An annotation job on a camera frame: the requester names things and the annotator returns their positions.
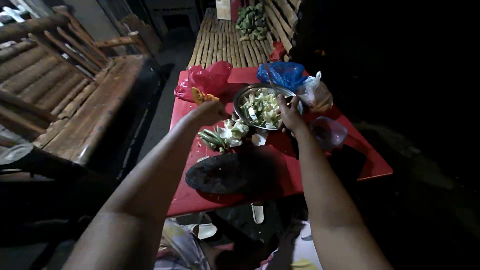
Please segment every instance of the person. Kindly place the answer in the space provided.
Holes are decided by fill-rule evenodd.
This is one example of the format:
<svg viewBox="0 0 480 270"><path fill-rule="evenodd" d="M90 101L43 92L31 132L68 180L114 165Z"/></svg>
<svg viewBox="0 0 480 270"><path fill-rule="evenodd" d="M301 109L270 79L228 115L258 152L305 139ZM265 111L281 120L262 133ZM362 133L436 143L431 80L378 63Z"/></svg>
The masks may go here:
<svg viewBox="0 0 480 270"><path fill-rule="evenodd" d="M293 105L288 107L285 98L278 96L282 122L298 140L309 222L297 226L300 233L298 229L283 238L280 248L262 268L392 269L296 110L298 101L295 97ZM183 117L107 200L80 237L64 269L222 268L216 264L221 251L200 243L183 227L165 219L185 167L190 142L202 126L214 125L228 117L224 106L217 101L205 102ZM294 243L295 250L293 255L285 256L282 252L287 248L282 249L282 245L288 242ZM177 253L157 260L159 246L165 243ZM288 258L284 263L275 260L285 257Z"/></svg>

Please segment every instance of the floor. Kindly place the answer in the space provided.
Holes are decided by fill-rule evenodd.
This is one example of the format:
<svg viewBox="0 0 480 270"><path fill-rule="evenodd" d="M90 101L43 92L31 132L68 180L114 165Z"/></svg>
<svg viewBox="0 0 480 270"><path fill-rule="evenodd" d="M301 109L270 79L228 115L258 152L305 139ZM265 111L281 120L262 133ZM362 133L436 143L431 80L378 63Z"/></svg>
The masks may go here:
<svg viewBox="0 0 480 270"><path fill-rule="evenodd" d="M192 32L180 29L166 42L159 55L162 68L170 77L139 150L141 160L169 131L173 109L173 89L179 72L185 70L194 47ZM342 100L337 105L342 108ZM382 179L357 183L349 190L379 246L396 269L455 268L466 269L474 263L480 247L480 202L478 192L446 175L401 132L385 125L371 124L347 115L356 128L392 166L395 174ZM267 241L282 234L289 219L302 214L302 196L265 204L265 222L255 224L249 205L226 208L217 214L253 239ZM199 215L178 218L195 223ZM221 233L210 243L230 241ZM60 269L74 245L62 241L51 251L45 269ZM46 243L0 248L0 269L38 269L38 256Z"/></svg>

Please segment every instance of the bamboo bench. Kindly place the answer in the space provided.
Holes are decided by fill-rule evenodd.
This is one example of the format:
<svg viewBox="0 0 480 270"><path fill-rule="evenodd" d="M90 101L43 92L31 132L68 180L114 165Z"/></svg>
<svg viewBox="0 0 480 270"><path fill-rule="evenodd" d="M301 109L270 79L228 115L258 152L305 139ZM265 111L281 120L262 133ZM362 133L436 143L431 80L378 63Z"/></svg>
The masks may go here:
<svg viewBox="0 0 480 270"><path fill-rule="evenodd" d="M268 61L276 40L282 42L288 54L295 44L301 0L266 0L263 3L270 30L263 41L240 41L244 34L235 29L233 21L219 20L216 9L207 9L188 67L201 65L206 68L217 61L227 61L234 68L258 67ZM255 1L250 0L250 5L254 6ZM289 61L289 57L286 55L284 60Z"/></svg>
<svg viewBox="0 0 480 270"><path fill-rule="evenodd" d="M130 93L149 51L137 32L95 42L64 6L0 27L0 124L54 155L85 165ZM133 44L142 55L108 58Z"/></svg>

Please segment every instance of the red tabletop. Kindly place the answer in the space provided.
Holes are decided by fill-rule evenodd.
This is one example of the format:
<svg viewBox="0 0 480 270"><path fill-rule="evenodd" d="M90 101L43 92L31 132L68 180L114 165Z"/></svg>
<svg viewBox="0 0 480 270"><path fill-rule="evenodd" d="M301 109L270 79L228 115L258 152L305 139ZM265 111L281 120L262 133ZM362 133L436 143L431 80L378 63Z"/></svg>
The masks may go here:
<svg viewBox="0 0 480 270"><path fill-rule="evenodd" d="M228 82L247 84L258 83L259 81L256 78L257 69L258 68L255 67L233 69ZM180 72L179 83L187 77L187 71ZM194 103L189 103L179 98L175 98L170 129L172 129L183 116L196 107L197 106ZM228 113L232 113L232 103L227 104L226 110ZM348 130L348 136L344 144L355 148L356 150L365 154L367 157L363 170L360 173L359 180L366 180L393 174L393 169L380 156L380 154L373 149L367 140L363 138L360 132L355 129L352 123L335 105L326 113L305 115L305 119L310 122L315 120L320 115L336 120L342 126L344 126ZM196 138L193 141L192 149L188 156L180 185L175 196L173 197L170 209L168 210L168 216L172 217L193 212L203 212L232 205L240 205L259 200L278 199L285 196L303 193L300 163L295 158L289 138L283 133L271 133L268 135L267 142L263 147L265 147L265 150L272 152L278 161L284 165L280 167L284 168L284 170L287 170L285 173L280 174L282 177L279 181L279 187L274 188L272 192L269 192L268 194L262 194L260 197L257 195L257 197L246 198L243 194L213 195L196 191L189 187L185 182L185 173L191 166L197 163L198 159L207 155L210 157L219 155L219 153L213 152L206 146L203 146L200 139Z"/></svg>

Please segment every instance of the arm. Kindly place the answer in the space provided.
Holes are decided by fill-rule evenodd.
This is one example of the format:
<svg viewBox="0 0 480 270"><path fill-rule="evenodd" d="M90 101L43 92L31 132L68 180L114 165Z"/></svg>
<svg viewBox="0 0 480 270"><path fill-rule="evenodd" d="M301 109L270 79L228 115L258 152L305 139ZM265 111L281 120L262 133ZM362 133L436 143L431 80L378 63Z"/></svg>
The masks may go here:
<svg viewBox="0 0 480 270"><path fill-rule="evenodd" d="M152 269L192 141L202 126L227 117L212 101L182 118L107 200L64 269Z"/></svg>
<svg viewBox="0 0 480 270"><path fill-rule="evenodd" d="M291 109L283 96L278 97L282 122L299 143L303 192L313 242L322 267L326 270L392 269L316 138L296 110L298 101L298 98L293 99Z"/></svg>

